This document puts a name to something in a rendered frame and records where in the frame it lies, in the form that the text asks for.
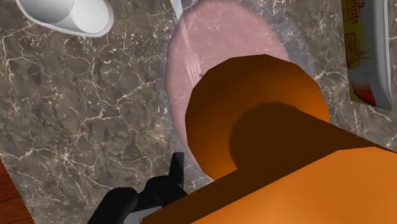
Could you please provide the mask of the white cup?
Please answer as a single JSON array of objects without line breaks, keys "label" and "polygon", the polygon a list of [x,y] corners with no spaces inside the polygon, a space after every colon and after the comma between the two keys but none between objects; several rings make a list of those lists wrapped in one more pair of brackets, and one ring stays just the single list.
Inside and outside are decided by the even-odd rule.
[{"label": "white cup", "polygon": [[114,13],[108,0],[15,0],[31,21],[54,31],[98,38],[109,32]]}]

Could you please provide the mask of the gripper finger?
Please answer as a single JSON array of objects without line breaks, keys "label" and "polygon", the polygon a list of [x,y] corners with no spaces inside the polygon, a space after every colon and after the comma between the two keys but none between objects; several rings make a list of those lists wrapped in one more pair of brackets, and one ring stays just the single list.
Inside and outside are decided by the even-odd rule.
[{"label": "gripper finger", "polygon": [[144,190],[131,187],[110,190],[87,224],[141,224],[143,218],[184,197],[184,153],[172,154],[169,173],[147,180]]}]

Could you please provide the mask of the pink plate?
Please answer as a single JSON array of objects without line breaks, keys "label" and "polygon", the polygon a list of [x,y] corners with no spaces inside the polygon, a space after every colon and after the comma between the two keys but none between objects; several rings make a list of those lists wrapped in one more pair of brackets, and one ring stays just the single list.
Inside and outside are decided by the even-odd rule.
[{"label": "pink plate", "polygon": [[195,82],[186,56],[197,55],[201,74],[232,58],[267,54],[288,59],[285,47],[271,26],[239,0],[198,0],[175,26],[167,49],[165,89],[172,121],[187,142],[185,114]]}]

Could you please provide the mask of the grey and yellow box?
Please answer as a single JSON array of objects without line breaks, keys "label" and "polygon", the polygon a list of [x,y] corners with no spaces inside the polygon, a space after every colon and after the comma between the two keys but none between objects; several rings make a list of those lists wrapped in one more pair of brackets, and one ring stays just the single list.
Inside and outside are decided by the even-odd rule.
[{"label": "grey and yellow box", "polygon": [[387,0],[341,0],[352,101],[392,110]]}]

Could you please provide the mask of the orange round-headed tool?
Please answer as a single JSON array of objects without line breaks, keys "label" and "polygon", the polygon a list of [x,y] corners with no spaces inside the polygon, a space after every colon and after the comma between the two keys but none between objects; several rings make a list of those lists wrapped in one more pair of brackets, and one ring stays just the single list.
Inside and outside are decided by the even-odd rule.
[{"label": "orange round-headed tool", "polygon": [[212,182],[142,224],[397,224],[397,153],[332,125],[319,85],[294,63],[214,66],[185,124]]}]

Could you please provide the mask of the white fork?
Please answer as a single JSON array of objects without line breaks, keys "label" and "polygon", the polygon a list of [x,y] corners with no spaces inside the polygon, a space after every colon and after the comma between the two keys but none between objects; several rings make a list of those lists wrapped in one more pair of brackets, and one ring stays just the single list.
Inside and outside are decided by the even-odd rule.
[{"label": "white fork", "polygon": [[169,1],[171,2],[172,9],[178,20],[179,30],[181,31],[183,41],[185,43],[186,52],[183,59],[186,70],[188,72],[188,76],[194,87],[202,77],[199,56],[192,50],[190,44],[190,40],[185,26],[185,21],[183,18],[182,0],[169,0]]}]

